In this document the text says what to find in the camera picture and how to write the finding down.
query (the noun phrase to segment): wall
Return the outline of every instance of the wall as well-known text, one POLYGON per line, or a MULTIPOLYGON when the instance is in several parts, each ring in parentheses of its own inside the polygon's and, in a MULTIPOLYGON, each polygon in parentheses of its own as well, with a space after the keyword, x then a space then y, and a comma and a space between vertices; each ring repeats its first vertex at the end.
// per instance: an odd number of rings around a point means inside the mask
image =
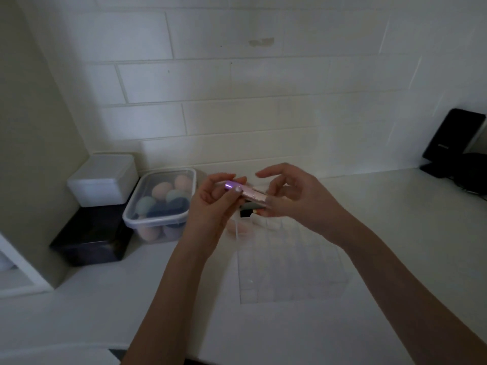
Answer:
POLYGON ((88 152, 15 0, 0 45, 0 231, 56 285, 67 266, 47 246, 79 207, 66 179, 88 152))
POLYGON ((487 112, 487 0, 18 0, 90 152, 139 170, 415 167, 487 112))

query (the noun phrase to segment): tile wall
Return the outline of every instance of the tile wall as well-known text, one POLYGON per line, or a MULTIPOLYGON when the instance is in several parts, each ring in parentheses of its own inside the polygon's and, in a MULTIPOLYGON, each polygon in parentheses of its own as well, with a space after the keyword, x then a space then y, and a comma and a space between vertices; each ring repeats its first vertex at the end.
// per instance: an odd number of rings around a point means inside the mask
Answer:
POLYGON ((487 112, 487 0, 18 0, 90 152, 139 170, 415 167, 487 112))

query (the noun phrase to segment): hand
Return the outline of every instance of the hand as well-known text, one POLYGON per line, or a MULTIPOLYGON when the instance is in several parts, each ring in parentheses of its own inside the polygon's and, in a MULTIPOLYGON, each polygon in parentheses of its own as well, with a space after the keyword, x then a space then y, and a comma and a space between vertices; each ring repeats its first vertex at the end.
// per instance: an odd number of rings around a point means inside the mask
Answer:
POLYGON ((191 205, 185 231, 180 245, 201 253, 209 258, 222 235, 228 220, 245 200, 240 197, 241 190, 225 190, 224 180, 247 183, 247 177, 234 179, 235 174, 217 173, 208 176, 196 190, 191 205))
POLYGON ((348 213, 318 179, 287 163, 269 166, 256 173, 259 178, 278 175, 269 184, 269 209, 262 216, 290 216, 308 229, 338 244, 350 221, 348 213))

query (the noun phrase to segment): left hand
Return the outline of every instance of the left hand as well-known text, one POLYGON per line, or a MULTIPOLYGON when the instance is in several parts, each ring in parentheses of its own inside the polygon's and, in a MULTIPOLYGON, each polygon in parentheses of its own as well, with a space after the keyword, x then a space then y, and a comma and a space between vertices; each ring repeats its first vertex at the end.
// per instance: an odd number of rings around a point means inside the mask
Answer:
POLYGON ((241 191, 225 190, 225 180, 240 184, 247 183, 247 177, 235 178, 235 174, 217 173, 208 176, 196 190, 187 217, 185 231, 180 239, 181 247, 209 258, 227 225, 228 220, 245 200, 241 191))

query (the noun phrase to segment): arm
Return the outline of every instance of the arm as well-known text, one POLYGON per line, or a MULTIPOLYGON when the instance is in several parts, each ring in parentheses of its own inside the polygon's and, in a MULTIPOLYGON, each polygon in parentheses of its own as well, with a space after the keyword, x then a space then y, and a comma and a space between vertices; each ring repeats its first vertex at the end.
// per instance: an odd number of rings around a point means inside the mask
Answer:
MULTIPOLYGON (((228 219, 243 203, 241 191, 225 192, 216 182, 235 174, 209 176, 191 201, 183 236, 176 245, 122 365, 182 364, 204 264, 228 219)), ((235 179, 245 184, 246 178, 235 179)))
POLYGON ((257 173, 273 175, 269 209, 260 214, 290 216, 343 248, 415 363, 487 363, 487 345, 315 177, 289 164, 257 173))

